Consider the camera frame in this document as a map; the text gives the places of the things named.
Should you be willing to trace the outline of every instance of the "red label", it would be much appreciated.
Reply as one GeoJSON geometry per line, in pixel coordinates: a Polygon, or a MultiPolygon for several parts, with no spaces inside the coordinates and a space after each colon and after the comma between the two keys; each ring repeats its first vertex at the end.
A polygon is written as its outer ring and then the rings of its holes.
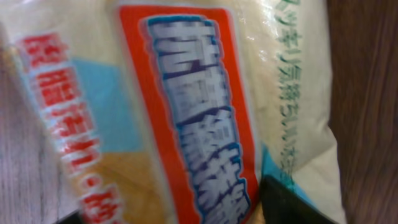
{"type": "Polygon", "coordinates": [[[242,223],[255,146],[226,9],[125,5],[124,37],[180,223],[242,223]]]}

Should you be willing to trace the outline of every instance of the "plastic bag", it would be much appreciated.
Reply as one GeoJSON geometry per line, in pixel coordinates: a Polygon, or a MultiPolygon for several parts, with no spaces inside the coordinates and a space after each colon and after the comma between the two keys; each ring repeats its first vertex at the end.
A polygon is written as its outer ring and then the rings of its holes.
{"type": "Polygon", "coordinates": [[[273,175],[344,223],[325,2],[0,0],[92,223],[245,223],[273,175]]]}

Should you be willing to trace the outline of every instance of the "wooden surface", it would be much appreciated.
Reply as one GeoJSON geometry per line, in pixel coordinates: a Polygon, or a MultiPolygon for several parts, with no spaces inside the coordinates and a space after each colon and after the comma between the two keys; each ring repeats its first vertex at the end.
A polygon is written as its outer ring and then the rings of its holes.
{"type": "Polygon", "coordinates": [[[329,1],[330,126],[348,223],[398,223],[398,1],[329,1]]]}
{"type": "MultiPolygon", "coordinates": [[[[348,223],[398,223],[398,1],[329,1],[331,128],[348,223]]],[[[14,85],[0,74],[0,222],[53,223],[76,208],[14,85]]]]}

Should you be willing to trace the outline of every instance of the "crinkled plastic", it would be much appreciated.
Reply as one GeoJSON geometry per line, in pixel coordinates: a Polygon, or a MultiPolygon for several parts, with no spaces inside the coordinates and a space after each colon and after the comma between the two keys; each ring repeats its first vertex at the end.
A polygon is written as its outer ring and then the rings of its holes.
{"type": "Polygon", "coordinates": [[[345,223],[324,1],[0,0],[0,21],[88,222],[258,222],[273,175],[345,223]]]}

